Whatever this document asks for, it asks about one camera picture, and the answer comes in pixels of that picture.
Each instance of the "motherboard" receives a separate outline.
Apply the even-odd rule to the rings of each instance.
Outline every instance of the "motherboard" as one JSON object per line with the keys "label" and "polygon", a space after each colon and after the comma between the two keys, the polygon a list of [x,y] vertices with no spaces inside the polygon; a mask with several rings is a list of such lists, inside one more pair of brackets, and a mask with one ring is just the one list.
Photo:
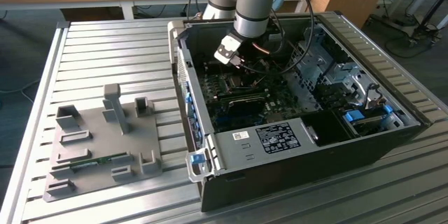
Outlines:
{"label": "motherboard", "polygon": [[282,121],[301,113],[298,98],[281,76],[205,74],[199,84],[215,132]]}

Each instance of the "gray carpet floor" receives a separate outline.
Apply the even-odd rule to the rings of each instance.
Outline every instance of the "gray carpet floor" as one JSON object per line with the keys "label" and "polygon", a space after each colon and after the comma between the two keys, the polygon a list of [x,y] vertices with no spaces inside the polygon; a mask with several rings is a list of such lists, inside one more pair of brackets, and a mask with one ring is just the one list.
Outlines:
{"label": "gray carpet floor", "polygon": [[[426,0],[415,15],[423,15],[435,0]],[[401,17],[410,0],[403,0],[394,16]],[[159,17],[177,17],[183,5],[166,6]],[[155,16],[162,6],[153,6],[143,10],[149,15]],[[431,23],[437,24],[448,13],[445,2],[435,12]],[[0,90],[13,90],[39,78],[47,49],[51,42],[55,23],[63,20],[58,10],[13,10],[0,20]],[[401,33],[373,22],[362,28],[373,41],[383,47],[387,40],[401,36]],[[442,37],[448,31],[441,30]],[[448,103],[448,43],[442,38],[431,48],[426,45],[407,47],[406,40],[397,40],[389,45],[390,50],[401,55],[411,55],[422,50],[417,57],[401,59],[394,57],[407,72]],[[30,86],[25,93],[33,98],[37,85]],[[19,147],[21,137],[29,117],[31,104],[19,94],[0,94],[0,166],[13,164]],[[11,169],[0,168],[0,204],[6,189]]]}

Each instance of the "gray plastic base plate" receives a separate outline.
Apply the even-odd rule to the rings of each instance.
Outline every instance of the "gray plastic base plate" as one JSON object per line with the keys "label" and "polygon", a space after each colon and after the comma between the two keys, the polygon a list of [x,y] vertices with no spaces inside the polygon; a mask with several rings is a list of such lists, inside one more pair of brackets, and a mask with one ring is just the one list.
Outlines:
{"label": "gray plastic base plate", "polygon": [[[67,109],[57,115],[61,122],[55,125],[43,201],[161,174],[155,116],[147,113],[137,117],[134,106],[134,103],[121,105],[129,124],[129,132],[123,135],[114,115],[102,113],[109,108],[77,112],[73,106],[59,107],[59,110]],[[153,111],[150,102],[147,111]]]}

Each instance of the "metal rail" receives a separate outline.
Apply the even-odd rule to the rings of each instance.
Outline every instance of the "metal rail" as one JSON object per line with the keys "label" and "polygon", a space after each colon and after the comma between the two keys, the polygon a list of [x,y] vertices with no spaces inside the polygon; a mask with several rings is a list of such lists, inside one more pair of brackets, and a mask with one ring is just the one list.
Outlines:
{"label": "metal rail", "polygon": [[[437,223],[448,220],[446,107],[354,25],[323,17],[434,125],[373,165],[213,212],[199,212],[186,177],[186,144],[169,69],[173,19],[71,23],[57,29],[13,170],[0,223]],[[102,106],[101,86],[121,84],[121,102],[154,102],[159,177],[50,203],[42,201],[57,106]]]}

